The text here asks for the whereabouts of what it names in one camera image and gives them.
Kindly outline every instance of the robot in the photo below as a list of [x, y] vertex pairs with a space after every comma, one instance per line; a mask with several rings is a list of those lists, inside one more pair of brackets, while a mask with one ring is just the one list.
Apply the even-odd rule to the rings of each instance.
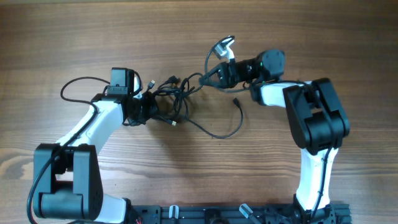
[[[283, 51], [267, 50], [255, 58], [236, 62], [231, 50], [233, 43], [234, 37], [228, 36], [211, 48], [205, 74], [198, 74], [199, 82], [201, 87], [212, 86], [227, 92], [235, 92], [227, 89], [246, 82], [249, 87], [238, 91], [250, 91], [252, 99], [261, 106], [286, 109], [292, 137], [302, 158], [300, 184], [291, 204], [160, 207], [132, 205], [127, 198], [104, 194], [97, 155], [110, 135], [121, 125], [143, 125], [151, 118], [175, 125], [175, 121], [159, 114], [155, 96], [174, 93], [183, 101], [183, 96], [201, 88], [188, 87], [187, 91], [158, 88], [152, 93], [149, 91], [154, 86], [152, 81], [143, 92], [136, 71], [112, 68], [111, 81], [104, 92], [94, 96], [91, 102], [81, 102], [90, 105], [81, 121], [56, 143], [40, 144], [35, 150], [34, 183], [27, 201], [29, 221], [36, 223], [31, 212], [33, 205], [39, 218], [76, 220], [71, 223], [351, 223], [349, 205], [332, 204], [328, 195], [333, 160], [343, 138], [349, 134], [349, 121], [331, 81], [327, 78], [310, 82], [282, 80]], [[207, 61], [212, 53], [226, 62], [208, 71]], [[72, 81], [62, 88], [62, 98], [63, 90]], [[234, 103], [241, 110], [237, 99]], [[66, 171], [73, 172], [72, 181], [56, 179], [57, 174]]]

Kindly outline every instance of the robotic arm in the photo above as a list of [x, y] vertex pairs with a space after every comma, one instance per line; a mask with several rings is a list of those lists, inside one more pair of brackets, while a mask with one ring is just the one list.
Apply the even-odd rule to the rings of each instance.
[[[113, 68], [108, 94], [97, 94], [95, 109], [56, 144], [41, 144], [34, 154], [34, 176], [53, 154], [57, 156], [37, 184], [33, 209], [37, 217], [74, 219], [95, 223], [351, 223], [348, 205], [332, 205], [328, 196], [331, 167], [349, 133], [349, 122], [333, 85], [327, 78], [312, 82], [283, 81], [285, 54], [280, 50], [262, 52], [256, 58], [235, 62], [230, 49], [233, 38], [213, 46], [219, 58], [227, 58], [200, 78], [202, 85], [219, 89], [248, 82], [254, 101], [262, 106], [286, 108], [293, 139], [301, 150], [300, 185], [293, 204], [249, 207], [132, 206], [126, 198], [103, 193], [97, 155], [109, 136], [124, 125], [140, 125], [159, 111], [152, 93], [141, 93], [139, 75], [126, 68]], [[73, 181], [60, 181], [56, 174], [73, 172]]]

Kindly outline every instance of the floor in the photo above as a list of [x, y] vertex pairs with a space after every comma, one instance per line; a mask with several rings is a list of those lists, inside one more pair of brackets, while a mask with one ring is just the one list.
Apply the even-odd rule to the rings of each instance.
[[[237, 60], [278, 48], [287, 56], [284, 79], [332, 80], [351, 132], [333, 164], [330, 197], [350, 204], [353, 223], [396, 223], [397, 21], [396, 1], [0, 6], [0, 223], [27, 223], [34, 149], [65, 135], [88, 109], [63, 101], [63, 84], [109, 80], [111, 67], [135, 69], [145, 85], [185, 78], [203, 72], [210, 47], [227, 35], [236, 36]], [[103, 87], [85, 80], [65, 94], [90, 100]], [[234, 97], [244, 124], [230, 139], [153, 120], [115, 131], [98, 158], [104, 192], [135, 205], [290, 203], [300, 150], [285, 110], [259, 106], [248, 92], [204, 87], [190, 97], [192, 120], [230, 132], [239, 123]]]

